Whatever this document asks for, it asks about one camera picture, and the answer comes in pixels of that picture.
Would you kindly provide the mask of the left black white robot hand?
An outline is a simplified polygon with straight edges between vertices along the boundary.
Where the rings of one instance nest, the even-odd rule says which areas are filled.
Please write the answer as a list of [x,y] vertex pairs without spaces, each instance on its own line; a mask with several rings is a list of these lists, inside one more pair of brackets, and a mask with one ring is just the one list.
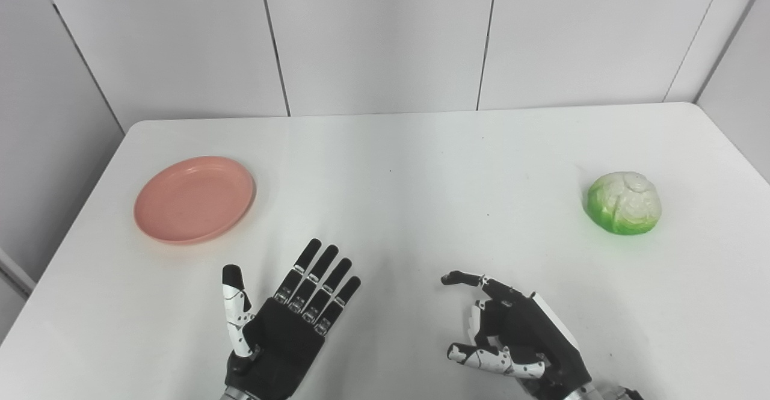
[[288,399],[315,362],[325,338],[357,292],[351,260],[312,239],[272,296],[256,309],[238,265],[225,265],[222,288],[233,350],[224,399]]

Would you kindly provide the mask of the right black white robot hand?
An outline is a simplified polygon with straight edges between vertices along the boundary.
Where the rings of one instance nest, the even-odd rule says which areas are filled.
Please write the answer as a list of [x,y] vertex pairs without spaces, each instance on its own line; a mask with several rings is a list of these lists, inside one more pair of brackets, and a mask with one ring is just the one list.
[[536,399],[600,399],[574,337],[539,294],[485,275],[451,271],[444,285],[465,284],[489,299],[471,307],[471,343],[452,343],[448,359],[515,378]]

